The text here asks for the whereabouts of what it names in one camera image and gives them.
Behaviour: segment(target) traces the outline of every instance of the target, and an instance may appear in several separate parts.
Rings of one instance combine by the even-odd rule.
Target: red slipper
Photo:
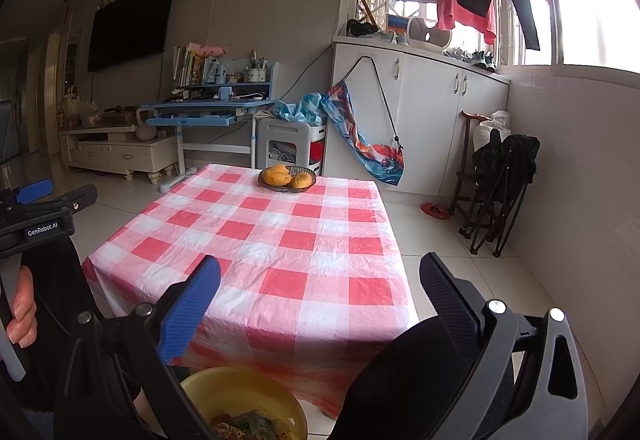
[[[440,207],[439,205],[436,205],[434,203],[428,202],[427,204],[422,204],[420,206],[420,209],[422,209],[425,214],[428,214],[429,216],[433,216],[434,218],[438,218],[440,220],[446,220],[447,218],[449,218],[449,211],[447,211],[444,207]]]

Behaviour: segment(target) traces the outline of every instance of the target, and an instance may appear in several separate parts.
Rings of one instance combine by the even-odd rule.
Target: white plastic bag
[[[500,130],[500,140],[511,135],[511,114],[509,112],[494,112],[490,121],[483,121],[474,130],[474,151],[478,151],[489,143],[491,130]]]

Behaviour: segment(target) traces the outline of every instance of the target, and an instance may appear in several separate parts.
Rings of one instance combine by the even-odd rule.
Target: black drawstring
[[[341,82],[347,81],[347,78],[351,75],[351,72],[353,72],[354,68],[356,68],[360,63],[360,61],[362,61],[364,58],[369,58],[373,64],[373,70],[376,72],[376,78],[378,79],[378,84],[380,85],[382,98],[385,101],[386,113],[388,113],[389,115],[389,122],[391,122],[391,128],[393,128],[393,131],[394,131],[394,141],[396,141],[396,144],[398,145],[398,151],[401,151],[402,146],[400,145],[400,137],[398,137],[398,133],[396,132],[396,126],[394,125],[394,120],[391,117],[391,110],[389,110],[389,103],[386,102],[385,91],[382,88],[382,81],[380,81],[380,74],[378,74],[378,68],[376,67],[376,62],[374,61],[374,59],[371,56],[360,56],[360,58],[356,61],[356,64],[351,67],[350,71],[347,72],[347,75],[344,76]]]

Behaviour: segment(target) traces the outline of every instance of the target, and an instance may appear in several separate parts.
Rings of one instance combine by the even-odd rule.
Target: plush toy
[[[200,58],[219,58],[225,54],[226,50],[219,46],[203,46],[196,49],[196,56],[199,56]]]

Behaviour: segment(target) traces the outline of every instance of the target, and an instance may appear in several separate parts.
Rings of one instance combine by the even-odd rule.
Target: human hand
[[[31,346],[36,340],[38,324],[36,322],[36,303],[33,298],[33,277],[24,265],[20,266],[18,290],[15,293],[14,320],[9,323],[6,333],[9,340],[20,344],[20,348]]]

